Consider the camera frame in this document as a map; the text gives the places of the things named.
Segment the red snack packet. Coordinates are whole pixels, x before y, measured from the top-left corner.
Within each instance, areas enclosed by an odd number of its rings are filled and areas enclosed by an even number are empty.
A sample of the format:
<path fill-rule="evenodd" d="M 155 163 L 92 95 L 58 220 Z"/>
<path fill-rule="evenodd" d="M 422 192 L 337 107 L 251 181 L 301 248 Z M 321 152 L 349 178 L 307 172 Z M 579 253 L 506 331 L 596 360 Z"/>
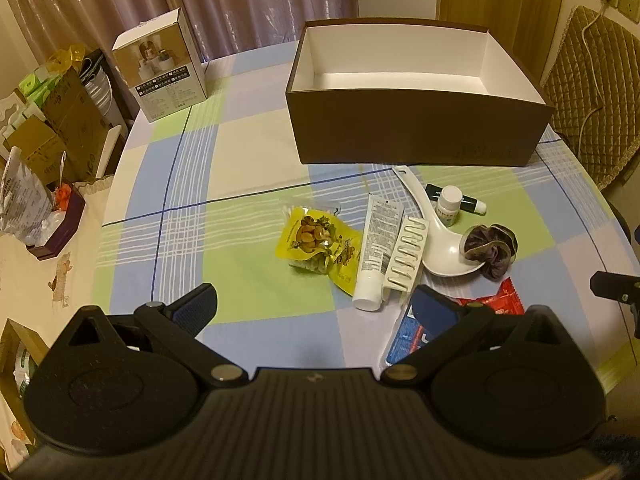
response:
<path fill-rule="evenodd" d="M 525 313 L 521 298 L 518 296 L 518 292 L 510 278 L 506 278 L 501 282 L 495 295 L 475 299 L 456 298 L 456 301 L 460 306 L 484 304 L 497 314 L 523 315 Z"/>

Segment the white rice spoon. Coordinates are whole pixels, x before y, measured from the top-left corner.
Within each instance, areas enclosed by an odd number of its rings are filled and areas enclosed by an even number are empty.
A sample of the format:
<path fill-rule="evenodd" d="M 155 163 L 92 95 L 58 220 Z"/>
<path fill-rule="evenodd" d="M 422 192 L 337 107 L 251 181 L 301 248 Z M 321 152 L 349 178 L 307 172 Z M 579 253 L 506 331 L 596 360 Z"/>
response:
<path fill-rule="evenodd" d="M 418 205 L 422 218 L 428 222 L 427 238 L 422 257 L 425 269 L 440 278 L 458 278 L 472 274 L 483 266 L 482 262 L 462 256 L 462 235 L 450 231 L 437 217 L 424 187 L 407 166 L 393 166 L 393 172 Z"/>

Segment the clear plastic ampoule tray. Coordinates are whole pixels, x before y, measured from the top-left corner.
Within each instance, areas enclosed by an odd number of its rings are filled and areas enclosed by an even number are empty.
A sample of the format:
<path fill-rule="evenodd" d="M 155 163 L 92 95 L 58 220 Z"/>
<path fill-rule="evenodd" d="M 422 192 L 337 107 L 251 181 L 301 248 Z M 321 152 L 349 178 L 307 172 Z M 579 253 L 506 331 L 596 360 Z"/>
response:
<path fill-rule="evenodd" d="M 383 292 L 411 292 L 422 264 L 429 226 L 422 218 L 402 220 L 384 275 Z"/>

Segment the brown velvet scrunchie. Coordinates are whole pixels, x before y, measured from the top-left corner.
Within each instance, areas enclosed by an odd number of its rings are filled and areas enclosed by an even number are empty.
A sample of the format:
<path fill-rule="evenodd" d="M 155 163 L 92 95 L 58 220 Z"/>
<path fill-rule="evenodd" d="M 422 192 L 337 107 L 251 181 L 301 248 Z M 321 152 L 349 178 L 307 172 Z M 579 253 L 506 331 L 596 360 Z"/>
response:
<path fill-rule="evenodd" d="M 462 235 L 459 249 L 463 258 L 480 263 L 485 278 L 500 280 L 516 259 L 518 239 L 501 224 L 479 224 Z"/>

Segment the small white pill bottle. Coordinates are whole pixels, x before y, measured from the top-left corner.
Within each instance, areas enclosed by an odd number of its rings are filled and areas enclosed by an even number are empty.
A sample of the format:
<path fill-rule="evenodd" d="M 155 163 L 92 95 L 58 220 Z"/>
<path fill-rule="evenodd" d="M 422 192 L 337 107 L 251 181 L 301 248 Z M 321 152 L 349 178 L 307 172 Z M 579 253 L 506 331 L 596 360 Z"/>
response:
<path fill-rule="evenodd" d="M 461 209 L 462 192 L 454 185 L 442 188 L 436 202 L 436 214 L 446 228 L 456 222 Z"/>

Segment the dark green lip gel tube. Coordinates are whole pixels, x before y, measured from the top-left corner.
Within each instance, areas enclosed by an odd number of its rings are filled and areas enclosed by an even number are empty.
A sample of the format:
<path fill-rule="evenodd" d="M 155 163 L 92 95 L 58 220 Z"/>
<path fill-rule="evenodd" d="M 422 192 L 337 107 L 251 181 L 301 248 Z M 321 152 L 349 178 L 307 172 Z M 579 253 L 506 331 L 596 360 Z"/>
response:
<path fill-rule="evenodd" d="M 429 183 L 425 187 L 425 192 L 432 202 L 436 202 L 436 200 L 439 199 L 440 194 L 442 194 L 442 188 Z M 479 214 L 480 216 L 484 216 L 484 214 L 486 214 L 487 212 L 487 205 L 481 200 L 463 195 L 461 200 L 461 209 L 466 212 L 472 212 L 472 214 Z"/>

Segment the white cream tube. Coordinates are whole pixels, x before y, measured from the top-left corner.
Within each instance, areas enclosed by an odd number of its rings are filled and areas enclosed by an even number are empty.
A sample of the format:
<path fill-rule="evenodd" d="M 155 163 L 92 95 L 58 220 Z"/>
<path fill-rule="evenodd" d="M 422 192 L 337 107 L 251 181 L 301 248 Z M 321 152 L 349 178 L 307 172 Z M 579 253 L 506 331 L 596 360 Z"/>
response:
<path fill-rule="evenodd" d="M 369 195 L 358 274 L 352 294 L 352 304 L 358 310 L 373 312 L 382 306 L 385 273 L 403 215 L 401 204 Z"/>

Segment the yellow snack pouch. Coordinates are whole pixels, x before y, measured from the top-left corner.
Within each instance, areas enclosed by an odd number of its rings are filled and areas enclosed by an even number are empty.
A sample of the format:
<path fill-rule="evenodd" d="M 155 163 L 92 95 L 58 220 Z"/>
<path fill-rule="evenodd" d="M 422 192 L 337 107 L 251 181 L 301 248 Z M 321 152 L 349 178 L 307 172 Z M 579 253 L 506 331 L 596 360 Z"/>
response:
<path fill-rule="evenodd" d="M 296 206 L 288 212 L 276 256 L 303 270 L 326 275 L 342 292 L 355 291 L 362 233 L 329 211 Z"/>

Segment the white plastic bag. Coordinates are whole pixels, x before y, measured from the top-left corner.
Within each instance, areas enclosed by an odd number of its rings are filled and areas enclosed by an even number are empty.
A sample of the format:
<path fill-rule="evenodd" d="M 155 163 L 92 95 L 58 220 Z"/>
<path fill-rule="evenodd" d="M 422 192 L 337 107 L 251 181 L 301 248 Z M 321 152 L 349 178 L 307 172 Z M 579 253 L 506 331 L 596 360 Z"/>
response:
<path fill-rule="evenodd" d="M 24 163 L 22 150 L 14 146 L 1 178 L 1 232 L 34 246 L 52 210 L 51 193 Z"/>

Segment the quilted gold chair cushion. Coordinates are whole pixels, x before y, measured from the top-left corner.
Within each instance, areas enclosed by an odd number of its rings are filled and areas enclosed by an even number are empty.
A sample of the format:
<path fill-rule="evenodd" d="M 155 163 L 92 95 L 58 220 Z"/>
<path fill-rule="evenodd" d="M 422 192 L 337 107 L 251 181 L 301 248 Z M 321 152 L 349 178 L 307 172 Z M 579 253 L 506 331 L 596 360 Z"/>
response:
<path fill-rule="evenodd" d="M 639 151 L 639 38 L 576 6 L 542 85 L 551 125 L 598 188 L 607 188 Z"/>

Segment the brown cardboard boxes stack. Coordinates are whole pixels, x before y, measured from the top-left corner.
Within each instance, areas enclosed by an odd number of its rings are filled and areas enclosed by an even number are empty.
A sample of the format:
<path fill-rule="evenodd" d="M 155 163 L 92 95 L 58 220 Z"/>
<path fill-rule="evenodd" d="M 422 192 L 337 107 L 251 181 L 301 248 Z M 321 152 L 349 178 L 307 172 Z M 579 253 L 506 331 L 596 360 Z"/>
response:
<path fill-rule="evenodd" d="M 54 81 L 43 103 L 14 114 L 18 124 L 1 131 L 4 148 L 16 146 L 23 162 L 45 185 L 96 177 L 108 125 L 72 68 Z"/>

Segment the large brown cardboard box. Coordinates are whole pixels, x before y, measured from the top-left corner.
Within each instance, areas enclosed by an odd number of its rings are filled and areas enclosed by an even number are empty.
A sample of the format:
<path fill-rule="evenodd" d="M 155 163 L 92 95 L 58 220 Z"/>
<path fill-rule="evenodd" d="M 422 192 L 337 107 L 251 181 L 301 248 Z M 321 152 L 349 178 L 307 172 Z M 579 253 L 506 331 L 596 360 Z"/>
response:
<path fill-rule="evenodd" d="M 301 162 L 524 166 L 554 107 L 486 27 L 305 24 L 285 89 Z"/>

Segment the white product carton box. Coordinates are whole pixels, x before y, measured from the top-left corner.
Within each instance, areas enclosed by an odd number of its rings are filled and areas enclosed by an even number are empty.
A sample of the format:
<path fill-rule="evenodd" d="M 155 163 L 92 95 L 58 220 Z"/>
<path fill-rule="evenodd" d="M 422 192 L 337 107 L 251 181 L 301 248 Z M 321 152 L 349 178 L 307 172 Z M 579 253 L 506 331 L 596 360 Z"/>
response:
<path fill-rule="evenodd" d="M 204 68 L 180 8 L 122 32 L 112 52 L 119 75 L 149 122 L 207 98 Z"/>

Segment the green tissue packs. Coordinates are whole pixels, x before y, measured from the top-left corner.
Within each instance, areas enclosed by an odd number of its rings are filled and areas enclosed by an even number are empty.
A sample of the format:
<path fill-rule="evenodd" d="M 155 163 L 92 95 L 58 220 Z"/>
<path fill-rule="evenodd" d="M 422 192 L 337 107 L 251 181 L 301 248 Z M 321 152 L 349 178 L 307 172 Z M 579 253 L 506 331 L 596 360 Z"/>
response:
<path fill-rule="evenodd" d="M 47 66 L 40 65 L 20 81 L 17 89 L 26 102 L 41 108 L 60 78 L 60 73 L 50 72 Z"/>

